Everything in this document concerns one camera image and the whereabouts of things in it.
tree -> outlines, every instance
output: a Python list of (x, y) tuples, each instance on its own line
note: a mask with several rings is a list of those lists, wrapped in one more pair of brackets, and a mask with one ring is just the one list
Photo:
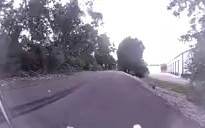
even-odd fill
[(173, 10), (175, 16), (180, 16), (187, 9), (191, 18), (191, 30), (180, 39), (184, 42), (196, 41), (187, 68), (192, 73), (191, 81), (196, 83), (193, 85), (202, 86), (194, 86), (188, 98), (205, 108), (205, 0), (172, 0), (168, 9)]
[(197, 42), (191, 51), (191, 58), (187, 63), (188, 69), (192, 73), (192, 81), (205, 81), (205, 0), (172, 0), (168, 9), (173, 10), (175, 16), (180, 16), (187, 10), (191, 19), (191, 30), (182, 35), (180, 40)]
[(146, 75), (148, 69), (143, 60), (144, 49), (142, 41), (137, 38), (125, 38), (117, 51), (118, 69), (125, 72), (134, 71), (139, 77)]
[[(102, 54), (105, 60), (101, 66), (112, 61), (109, 38), (101, 39), (97, 30), (103, 16), (93, 10), (92, 1), (81, 5), (87, 12), (80, 8), (78, 0), (66, 4), (23, 0), (18, 8), (13, 5), (13, 0), (0, 0), (0, 35), (6, 35), (8, 40), (4, 42), (9, 44), (5, 66), (12, 69), (7, 72), (90, 70), (100, 67), (93, 53)], [(90, 23), (81, 20), (87, 14), (91, 16)]]

white building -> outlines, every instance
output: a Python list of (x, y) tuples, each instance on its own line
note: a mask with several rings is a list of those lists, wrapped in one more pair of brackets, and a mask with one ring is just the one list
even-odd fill
[(190, 61), (191, 49), (182, 52), (170, 62), (167, 63), (167, 72), (181, 77), (189, 77), (190, 72), (188, 71), (186, 64)]

road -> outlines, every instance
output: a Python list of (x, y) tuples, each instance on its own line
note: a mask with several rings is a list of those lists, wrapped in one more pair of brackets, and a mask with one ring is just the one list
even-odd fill
[[(7, 95), (19, 102), (31, 101), (34, 97), (34, 100), (45, 96), (48, 99), (21, 107), (27, 109), (47, 101), (33, 111), (15, 116), (15, 128), (132, 128), (134, 124), (140, 124), (142, 128), (199, 128), (196, 122), (141, 84), (140, 80), (121, 72), (86, 72), (69, 80), (26, 88), (29, 89), (26, 93), (17, 91), (17, 94)], [(66, 86), (78, 88), (61, 92)], [(59, 94), (59, 100), (56, 96), (48, 96), (54, 94)], [(18, 104), (9, 99), (7, 103)], [(4, 122), (0, 123), (0, 128), (8, 126)]]

grass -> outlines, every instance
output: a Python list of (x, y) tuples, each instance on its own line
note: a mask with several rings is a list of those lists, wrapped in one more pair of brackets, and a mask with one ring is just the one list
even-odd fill
[(172, 83), (169, 81), (162, 81), (162, 80), (157, 80), (157, 79), (152, 79), (152, 78), (147, 78), (148, 83), (152, 86), (158, 86), (160, 88), (164, 88), (167, 90), (171, 90), (177, 93), (183, 93), (185, 95), (191, 93), (193, 91), (193, 88), (190, 86), (185, 86), (177, 83)]
[(149, 83), (150, 86), (156, 86), (184, 94), (188, 101), (205, 109), (205, 86), (199, 88), (190, 85), (181, 85), (168, 81), (157, 80), (153, 78), (146, 78), (145, 81)]

sky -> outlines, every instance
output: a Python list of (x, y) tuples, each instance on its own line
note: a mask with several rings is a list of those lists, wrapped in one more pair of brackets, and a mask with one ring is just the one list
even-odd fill
[(190, 29), (186, 13), (180, 18), (167, 11), (169, 0), (95, 0), (94, 10), (103, 14), (104, 28), (118, 47), (127, 36), (142, 40), (149, 64), (167, 63), (188, 44), (178, 41)]

